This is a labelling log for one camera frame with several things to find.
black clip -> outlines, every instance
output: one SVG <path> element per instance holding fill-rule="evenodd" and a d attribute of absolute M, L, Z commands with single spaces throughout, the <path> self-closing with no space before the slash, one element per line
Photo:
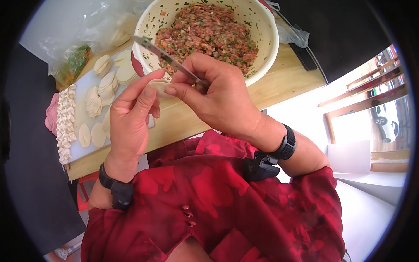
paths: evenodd
<path fill-rule="evenodd" d="M 244 158 L 243 178 L 249 183 L 277 176 L 281 169 L 273 166 L 276 164 L 278 164 L 278 159 L 274 156 L 263 151 L 256 151 L 254 158 Z"/>

pink cloth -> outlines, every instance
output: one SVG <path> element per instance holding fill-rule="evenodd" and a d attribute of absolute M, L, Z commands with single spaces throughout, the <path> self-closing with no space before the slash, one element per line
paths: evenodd
<path fill-rule="evenodd" d="M 45 118 L 45 126 L 51 131 L 55 136 L 57 136 L 57 108 L 58 108 L 58 93 L 55 93 L 51 99 L 51 103 L 45 114 L 47 117 Z"/>

red floral blouse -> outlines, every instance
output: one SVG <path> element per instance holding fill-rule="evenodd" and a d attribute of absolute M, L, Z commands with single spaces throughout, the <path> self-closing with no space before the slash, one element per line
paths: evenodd
<path fill-rule="evenodd" d="M 194 236 L 213 261 L 341 261 L 341 204 L 329 167 L 289 184 L 247 183 L 256 148 L 208 131 L 148 153 L 128 211 L 93 208 L 82 261 L 165 261 Z"/>

white bowl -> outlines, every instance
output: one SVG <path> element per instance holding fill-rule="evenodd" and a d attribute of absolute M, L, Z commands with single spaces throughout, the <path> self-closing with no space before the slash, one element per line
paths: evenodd
<path fill-rule="evenodd" d="M 135 29 L 136 36 L 147 36 L 154 43 L 157 31 L 173 24 L 175 15 L 188 4 L 203 3 L 203 0 L 155 0 L 141 15 Z M 256 42 L 259 52 L 249 73 L 246 74 L 246 85 L 250 86 L 266 74 L 275 61 L 278 53 L 279 37 L 275 25 L 274 15 L 269 8 L 258 0 L 233 1 L 233 0 L 208 0 L 207 4 L 215 4 L 234 8 L 234 20 L 243 24 L 250 24 L 251 38 Z M 134 58 L 140 62 L 144 74 L 148 74 L 160 67 L 158 57 L 134 42 L 132 46 Z M 141 71 L 134 66 L 137 73 Z"/>

knife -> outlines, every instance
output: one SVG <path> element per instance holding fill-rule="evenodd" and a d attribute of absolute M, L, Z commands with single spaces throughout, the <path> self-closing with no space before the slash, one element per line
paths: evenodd
<path fill-rule="evenodd" d="M 205 79 L 200 79 L 194 73 L 192 73 L 191 71 L 187 70 L 178 61 L 174 60 L 168 53 L 166 53 L 162 49 L 158 48 L 157 46 L 153 45 L 153 43 L 149 39 L 147 39 L 147 38 L 145 38 L 143 36 L 133 36 L 133 39 L 140 46 L 142 46 L 145 49 L 149 50 L 150 52 L 156 54 L 159 58 L 163 59 L 168 64 L 170 64 L 171 66 L 173 66 L 173 68 L 181 71 L 188 78 L 193 79 L 195 81 L 195 83 L 198 85 L 198 86 L 195 85 L 195 88 L 198 91 L 201 91 L 200 90 L 200 87 L 202 87 L 204 89 L 204 93 L 207 92 L 207 90 L 208 90 L 208 88 L 210 86 L 210 84 L 208 83 L 208 81 L 206 81 Z"/>

